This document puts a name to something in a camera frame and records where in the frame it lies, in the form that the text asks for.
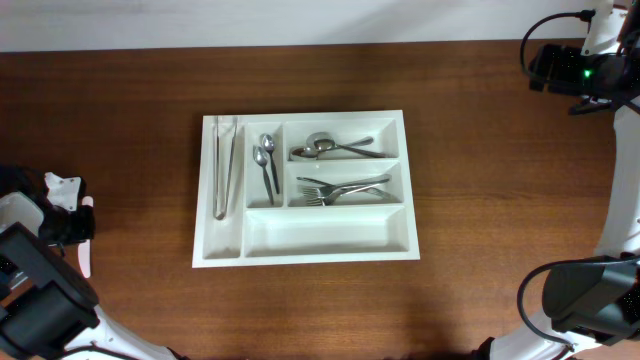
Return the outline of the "small metal teaspoon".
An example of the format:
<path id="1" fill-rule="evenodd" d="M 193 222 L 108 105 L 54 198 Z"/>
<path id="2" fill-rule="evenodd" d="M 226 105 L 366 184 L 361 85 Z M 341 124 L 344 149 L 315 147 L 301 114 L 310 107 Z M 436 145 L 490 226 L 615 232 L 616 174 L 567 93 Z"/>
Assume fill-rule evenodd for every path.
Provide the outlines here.
<path id="1" fill-rule="evenodd" d="M 277 167 L 276 167 L 275 159 L 274 159 L 274 152 L 275 152 L 275 149 L 276 149 L 275 140 L 270 134 L 263 133 L 261 135 L 261 137 L 260 137 L 260 143 L 261 143 L 262 148 L 269 155 L 271 173 L 272 173 L 273 181 L 274 181 L 274 187 L 275 187 L 276 193 L 279 194 L 280 193 L 280 184 L 279 184 L 279 179 L 278 179 Z"/>
<path id="2" fill-rule="evenodd" d="M 273 195 L 273 189 L 272 189 L 272 185 L 271 185 L 271 181 L 269 178 L 269 174 L 267 171 L 267 165 L 268 165 L 268 159 L 267 159 L 267 152 L 264 148 L 260 147 L 260 146 L 254 146 L 253 147 L 253 159 L 256 162 L 257 165 L 259 165 L 262 169 L 262 176 L 263 176 L 263 181 L 264 181 L 264 185 L 265 185 L 265 189 L 267 192 L 267 196 L 269 199 L 269 203 L 271 205 L 274 204 L 274 195 Z"/>

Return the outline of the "metal fork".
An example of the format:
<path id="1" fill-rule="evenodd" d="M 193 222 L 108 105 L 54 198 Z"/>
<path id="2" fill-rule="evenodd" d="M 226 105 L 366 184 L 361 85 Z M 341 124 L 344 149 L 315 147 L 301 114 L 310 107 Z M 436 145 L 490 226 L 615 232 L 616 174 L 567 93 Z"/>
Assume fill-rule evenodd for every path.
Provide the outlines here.
<path id="1" fill-rule="evenodd" d="M 320 187 L 301 186 L 300 193 L 308 199 L 326 200 L 330 197 L 339 197 L 341 195 L 361 192 L 370 188 L 387 183 L 392 176 L 383 174 L 374 178 L 358 180 L 337 185 L 325 185 Z"/>
<path id="2" fill-rule="evenodd" d="M 386 199 L 389 194 L 378 189 L 375 185 L 351 185 L 351 186 L 300 186 L 301 195 L 304 197 L 308 206 L 329 206 L 344 195 L 350 195 L 358 192 L 372 194 L 376 197 Z"/>
<path id="3" fill-rule="evenodd" d="M 384 190 L 381 190 L 375 186 L 373 187 L 365 187 L 365 188 L 360 188 L 357 190 L 352 190 L 349 192 L 346 192 L 345 195 L 352 195 L 352 194 L 369 194 L 369 195 L 373 195 L 376 198 L 379 199 L 383 199 L 383 200 L 391 200 L 394 198 L 394 196 Z"/>

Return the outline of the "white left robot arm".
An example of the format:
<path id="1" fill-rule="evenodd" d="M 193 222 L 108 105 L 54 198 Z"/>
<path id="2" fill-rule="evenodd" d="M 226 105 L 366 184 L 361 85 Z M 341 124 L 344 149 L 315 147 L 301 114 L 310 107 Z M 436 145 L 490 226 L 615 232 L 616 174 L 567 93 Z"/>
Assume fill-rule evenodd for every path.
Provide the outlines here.
<path id="1" fill-rule="evenodd" d="M 14 359 L 167 359 L 90 285 L 94 201 L 81 177 L 1 168 L 1 350 Z"/>

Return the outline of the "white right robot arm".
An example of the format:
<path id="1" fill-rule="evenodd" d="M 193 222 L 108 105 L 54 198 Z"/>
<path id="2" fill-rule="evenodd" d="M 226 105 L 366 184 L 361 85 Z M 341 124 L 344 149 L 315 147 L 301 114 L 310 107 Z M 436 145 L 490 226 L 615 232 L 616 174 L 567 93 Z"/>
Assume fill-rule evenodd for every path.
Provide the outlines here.
<path id="1" fill-rule="evenodd" d="M 570 114 L 614 112 L 605 225 L 593 256 L 524 277 L 516 299 L 522 327 L 488 338 L 474 359 L 572 359 L 639 338 L 639 2 L 602 1 L 573 16 L 588 25 L 582 47 L 546 44 L 520 65 L 530 89 L 580 98 Z"/>

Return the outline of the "white plastic knife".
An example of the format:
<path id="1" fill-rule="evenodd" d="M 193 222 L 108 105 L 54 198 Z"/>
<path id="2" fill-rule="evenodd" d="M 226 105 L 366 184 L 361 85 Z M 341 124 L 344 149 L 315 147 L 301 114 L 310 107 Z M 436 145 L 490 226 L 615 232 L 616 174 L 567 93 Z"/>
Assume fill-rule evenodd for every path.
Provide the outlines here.
<path id="1" fill-rule="evenodd" d="M 82 199 L 82 205 L 93 208 L 94 199 L 91 196 L 85 196 Z M 77 247 L 78 262 L 80 270 L 85 279 L 89 279 L 92 275 L 91 270 L 91 239 L 80 243 Z"/>

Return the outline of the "large metal spoon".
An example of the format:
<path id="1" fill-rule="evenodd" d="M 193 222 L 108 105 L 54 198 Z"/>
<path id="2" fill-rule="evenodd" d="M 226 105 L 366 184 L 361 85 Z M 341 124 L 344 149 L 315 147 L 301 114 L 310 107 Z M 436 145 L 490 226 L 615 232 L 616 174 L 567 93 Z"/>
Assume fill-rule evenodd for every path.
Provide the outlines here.
<path id="1" fill-rule="evenodd" d="M 347 143 L 347 146 L 361 147 L 371 145 L 374 142 L 374 138 L 371 136 L 364 137 L 356 142 Z M 316 160 L 319 156 L 319 152 L 307 146 L 292 147 L 289 151 L 290 161 L 306 161 Z"/>

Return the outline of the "long metal tongs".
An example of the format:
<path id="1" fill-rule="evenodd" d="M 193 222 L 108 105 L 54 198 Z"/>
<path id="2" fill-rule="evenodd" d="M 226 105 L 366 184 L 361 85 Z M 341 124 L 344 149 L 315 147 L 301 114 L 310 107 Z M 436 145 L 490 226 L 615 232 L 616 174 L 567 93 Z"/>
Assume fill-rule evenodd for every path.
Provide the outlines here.
<path id="1" fill-rule="evenodd" d="M 231 179 L 234 165 L 234 152 L 235 142 L 237 136 L 239 119 L 237 116 L 232 116 L 230 120 L 230 149 L 228 159 L 223 161 L 221 159 L 222 140 L 224 138 L 221 133 L 222 117 L 214 117 L 214 145 L 213 145 L 213 159 L 214 159 L 214 195 L 213 195 L 213 207 L 214 218 L 216 220 L 224 220 L 230 203 L 231 192 Z"/>

